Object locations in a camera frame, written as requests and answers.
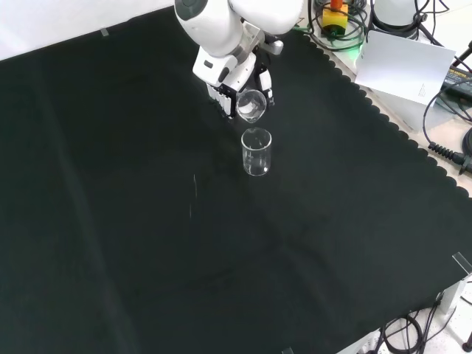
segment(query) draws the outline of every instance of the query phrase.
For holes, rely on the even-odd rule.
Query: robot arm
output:
[[[283,43],[269,43],[266,35],[288,32],[302,6],[303,0],[175,0],[178,21],[200,45],[193,72],[225,115],[235,115],[236,94],[253,73],[258,89],[273,104],[270,74],[257,64],[255,52],[261,48],[279,54]]]

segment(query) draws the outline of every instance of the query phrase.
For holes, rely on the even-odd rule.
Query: white paper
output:
[[[427,105],[443,85],[455,51],[370,31],[355,83]]]

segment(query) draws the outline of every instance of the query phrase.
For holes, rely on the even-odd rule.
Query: black tablecloth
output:
[[[307,38],[254,178],[172,9],[109,32],[0,63],[2,353],[335,353],[464,275],[466,191]]]

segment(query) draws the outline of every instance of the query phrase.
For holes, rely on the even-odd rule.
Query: floor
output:
[[[443,2],[445,2],[451,10],[437,16],[435,38],[446,47],[455,49],[457,53],[460,54],[465,51],[468,43],[472,40],[472,0],[443,0]],[[301,26],[306,25],[307,22],[306,18],[308,17],[308,14],[306,8],[305,4],[305,10],[302,13],[304,21],[300,23]],[[441,10],[439,2],[437,2],[437,10]],[[433,18],[431,15],[425,25],[430,31],[432,30]],[[358,56],[358,50],[336,53],[336,56],[344,64],[343,66],[339,66],[339,68],[342,69],[345,74],[353,78],[355,59]],[[466,60],[466,63],[472,65],[472,56]],[[472,301],[472,284],[467,285],[463,296]],[[423,310],[417,317],[417,320],[422,327],[424,327],[428,313],[429,310]],[[440,330],[447,319],[448,316],[445,316],[438,311],[431,325],[430,336]],[[404,320],[396,322],[390,327],[389,333],[400,329],[404,325]],[[461,300],[446,329],[427,344],[425,354],[463,354],[465,352],[462,350],[462,343],[467,341],[471,332],[472,305]],[[409,330],[409,339],[411,343],[414,343],[416,340],[416,332],[412,328]],[[359,353],[365,354],[369,350],[373,350],[376,343],[377,339],[375,338],[367,343]],[[391,337],[391,343],[399,349],[406,349],[406,331],[404,330]],[[388,351],[385,344],[382,344],[379,353],[388,354],[390,351]]]

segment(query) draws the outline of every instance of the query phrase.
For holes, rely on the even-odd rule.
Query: cable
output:
[[[434,37],[434,33],[436,32],[436,0],[433,0],[433,32],[431,35]]]
[[[370,353],[372,354],[378,354],[378,351],[380,350],[381,346],[382,346],[382,340],[385,336],[385,331],[386,331],[386,327],[383,326],[382,329],[381,329],[381,334],[380,336],[378,337],[378,341],[377,341],[377,345],[375,346],[375,349],[373,351],[371,351]]]
[[[445,111],[448,112],[448,113],[455,114],[455,113],[454,113],[453,111],[451,111],[449,108],[444,107],[441,103],[439,103],[439,100],[441,100],[441,101],[444,102],[444,99],[443,99],[442,97],[438,97],[437,100],[436,100],[435,105],[438,105],[439,107],[441,107],[443,110],[445,110]]]
[[[409,337],[407,337],[408,339],[408,349],[398,349],[398,348],[395,348],[390,342],[389,342],[389,337],[392,336],[393,334],[399,332],[399,331],[396,331],[394,333],[391,333],[389,334],[388,336],[386,336],[385,334],[383,335],[383,340],[385,341],[385,344],[386,344],[386,347],[389,349],[389,351],[393,354],[409,354],[409,353],[414,353],[416,352],[417,350],[420,349],[421,345],[423,344],[423,341],[422,341],[422,338],[423,338],[423,332],[421,330],[421,326],[420,324],[418,323],[418,321],[416,320],[416,317],[413,318],[411,317],[410,315],[406,315],[406,316],[402,316],[400,317],[400,319],[405,319],[406,320],[406,329],[408,330],[408,326],[409,326],[409,323],[411,323],[413,325],[413,327],[415,328],[416,332],[417,332],[417,342],[416,344],[413,346],[413,348],[410,348],[410,344],[409,344]],[[390,322],[387,326],[386,326],[386,329],[391,326],[393,323],[395,323],[395,321],[393,322]]]
[[[457,105],[459,106],[459,109],[460,109],[462,112],[464,112],[464,114],[467,116],[468,120],[469,120],[470,122],[472,122],[472,117],[470,116],[469,113],[467,113],[467,111],[465,110],[465,108],[464,108],[464,106],[462,105],[462,103],[461,103],[461,102],[458,102]]]
[[[429,39],[433,44],[437,46],[443,46],[422,24],[420,24],[418,29],[423,32],[427,39]],[[456,59],[456,61],[461,63],[469,72],[472,72],[472,69],[466,63],[464,63],[462,59],[458,58],[456,55],[454,56],[454,58]]]
[[[442,326],[442,328],[436,334],[434,334],[431,338],[426,339],[426,342],[431,341],[435,336],[437,336],[438,334],[444,331],[444,329],[448,326],[449,322],[451,321],[452,316],[454,316],[454,314],[456,313],[456,310],[457,308],[454,308],[454,311],[452,311],[451,315],[449,316],[448,320],[445,322],[444,326]]]
[[[472,119],[469,119],[468,117],[464,117],[463,115],[461,115],[461,113],[459,113],[455,108],[453,108],[453,107],[451,106],[451,104],[450,104],[448,101],[444,100],[442,97],[438,97],[438,98],[440,98],[440,99],[442,100],[442,102],[443,102],[446,106],[449,107],[449,109],[450,109],[449,113],[454,113],[454,114],[456,114],[457,116],[461,117],[463,120],[465,120],[465,121],[467,121],[467,122],[472,122]]]
[[[416,319],[416,318],[418,317],[418,314],[419,314],[419,313],[420,313],[420,312],[417,311],[416,314],[413,316],[413,319]],[[399,319],[396,319],[396,320],[392,321],[391,323],[389,323],[389,324],[387,325],[387,327],[385,328],[385,330],[386,330],[388,327],[390,327],[391,325],[393,325],[393,324],[394,324],[396,321],[398,321],[398,320],[399,320]],[[387,336],[387,338],[390,338],[390,337],[393,336],[394,334],[397,334],[398,332],[401,332],[401,331],[404,330],[405,328],[406,328],[406,326],[400,328],[399,330],[396,330],[395,332],[390,333],[390,334]]]
[[[472,129],[464,135],[464,139],[462,140],[462,152],[472,156]]]
[[[446,4],[444,4],[443,0],[439,0],[439,2],[441,3],[442,6],[444,6],[445,10],[443,10],[443,11],[436,11],[436,14],[439,15],[440,13],[446,13],[446,12],[448,12],[448,11],[450,10],[450,8],[447,7]]]
[[[416,13],[413,15],[412,23],[408,26],[404,26],[403,28],[397,28],[397,27],[389,26],[388,24],[385,24],[384,22],[378,19],[374,10],[374,1],[370,0],[370,20],[369,20],[369,26],[367,27],[367,32],[376,31],[376,32],[386,33],[389,35],[397,35],[397,36],[408,37],[408,38],[412,37],[410,33],[415,32],[416,38],[414,39],[416,40],[418,39],[420,35],[419,28],[420,28],[421,22],[423,22],[426,19],[426,17],[421,14],[422,14],[422,11],[426,8],[426,6],[428,6],[429,1],[430,0],[427,0],[426,3],[423,5],[423,7],[419,8],[418,1],[414,0],[414,7],[416,9]]]
[[[469,300],[467,300],[465,297],[460,297],[461,300],[464,300],[465,302],[467,302],[469,305],[472,305],[472,302],[470,302]]]
[[[347,2],[344,2],[343,4],[348,4],[349,5],[349,10],[348,12],[344,12],[338,9],[333,9],[330,7],[330,4],[323,2],[322,0],[314,0],[315,4],[315,18],[313,20],[313,14],[312,14],[312,3],[313,0],[308,0],[308,34],[311,37],[312,41],[315,42],[316,45],[320,46],[323,49],[329,50],[331,52],[341,52],[349,49],[354,49],[354,48],[359,48],[362,43],[364,42],[364,36],[367,33],[367,26],[365,21],[367,20],[367,12],[364,10],[367,0],[354,0],[352,4],[348,4]],[[325,28],[323,28],[322,24],[319,22],[319,18],[323,14],[324,9],[330,9],[334,13],[341,13],[343,15],[347,16],[347,20],[349,22],[352,22],[356,24],[355,28],[343,35],[336,35],[333,34],[329,31],[327,31]],[[315,35],[315,27],[314,27],[314,22],[318,24],[321,33],[330,41],[357,41],[358,43],[353,44],[352,46],[344,46],[344,47],[334,47],[334,46],[327,46],[325,43],[320,41]]]
[[[433,323],[433,318],[434,318],[434,314],[436,313],[436,309],[437,309],[437,305],[434,305],[429,311],[428,318],[426,319],[425,330],[424,330],[423,336],[421,337],[420,349],[418,350],[420,354],[423,354],[426,349],[428,333],[429,333],[429,329],[431,328],[431,323]]]
[[[443,94],[444,92],[446,92],[447,90],[455,87],[455,86],[458,86],[458,85],[462,85],[463,83],[470,83],[472,82],[472,79],[467,79],[467,80],[461,80],[461,81],[458,81],[452,85],[449,85],[449,86],[446,86],[445,88],[442,88],[436,95],[434,95],[434,97],[431,99],[431,101],[429,101],[428,105],[426,106],[426,110],[425,110],[425,113],[423,115],[423,133],[425,134],[425,138],[426,140],[428,140],[428,143],[432,143],[431,139],[429,139],[429,136],[428,136],[428,133],[426,133],[426,115],[428,113],[428,110],[429,108],[431,107],[432,103],[434,102],[435,99],[437,99],[441,94]],[[468,118],[464,118],[463,115],[461,114],[458,114],[461,118],[467,120]]]

